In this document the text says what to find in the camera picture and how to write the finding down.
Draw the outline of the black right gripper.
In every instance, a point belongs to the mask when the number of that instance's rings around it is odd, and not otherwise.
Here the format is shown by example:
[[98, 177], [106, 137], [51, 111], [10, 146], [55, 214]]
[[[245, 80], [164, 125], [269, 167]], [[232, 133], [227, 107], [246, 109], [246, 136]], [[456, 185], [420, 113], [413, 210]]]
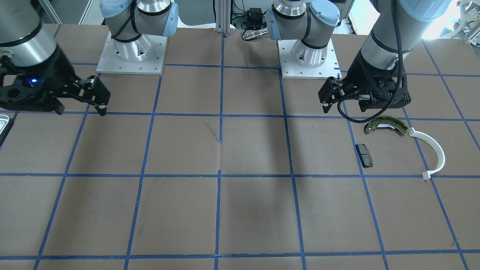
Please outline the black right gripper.
[[11, 85], [1, 85], [0, 105], [10, 111], [51, 112], [62, 115], [65, 106], [59, 98], [75, 99], [94, 106], [105, 116], [110, 100], [107, 90], [98, 76], [80, 79], [60, 47], [44, 62], [19, 67], [13, 59], [1, 56], [1, 83], [5, 76], [15, 75]]

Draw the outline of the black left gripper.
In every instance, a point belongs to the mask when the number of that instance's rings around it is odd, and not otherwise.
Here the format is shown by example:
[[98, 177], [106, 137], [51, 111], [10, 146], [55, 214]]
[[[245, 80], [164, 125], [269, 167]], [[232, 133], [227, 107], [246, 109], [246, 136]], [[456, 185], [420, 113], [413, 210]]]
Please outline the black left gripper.
[[394, 94], [396, 86], [394, 78], [397, 77], [398, 64], [395, 64], [392, 70], [379, 69], [368, 63], [362, 53], [358, 52], [343, 80], [334, 77], [326, 79], [318, 92], [319, 102], [322, 104], [323, 112], [328, 113], [333, 104], [343, 96], [342, 86], [345, 82], [370, 95], [370, 99], [359, 101], [362, 112], [367, 109], [382, 109]]

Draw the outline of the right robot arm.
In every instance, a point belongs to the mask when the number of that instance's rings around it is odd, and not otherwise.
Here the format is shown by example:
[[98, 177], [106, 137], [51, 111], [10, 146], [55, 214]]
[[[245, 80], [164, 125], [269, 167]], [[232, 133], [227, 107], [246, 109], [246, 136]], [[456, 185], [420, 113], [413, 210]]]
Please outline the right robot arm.
[[[145, 60], [151, 51], [146, 38], [173, 36], [178, 5], [171, 0], [102, 0], [100, 10], [109, 27], [117, 58]], [[58, 43], [43, 26], [28, 0], [1, 1], [1, 108], [10, 111], [64, 112], [60, 98], [75, 99], [105, 115], [110, 92], [95, 76], [81, 79]]]

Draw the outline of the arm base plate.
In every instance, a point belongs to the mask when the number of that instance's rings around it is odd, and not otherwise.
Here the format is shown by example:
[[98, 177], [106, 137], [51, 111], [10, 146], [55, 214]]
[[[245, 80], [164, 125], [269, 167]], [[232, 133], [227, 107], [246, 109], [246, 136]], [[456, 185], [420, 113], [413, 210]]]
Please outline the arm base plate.
[[143, 34], [139, 39], [122, 43], [109, 33], [98, 61], [99, 74], [161, 75], [168, 38]]
[[342, 78], [332, 40], [321, 49], [306, 47], [300, 40], [279, 40], [277, 45], [283, 78]]

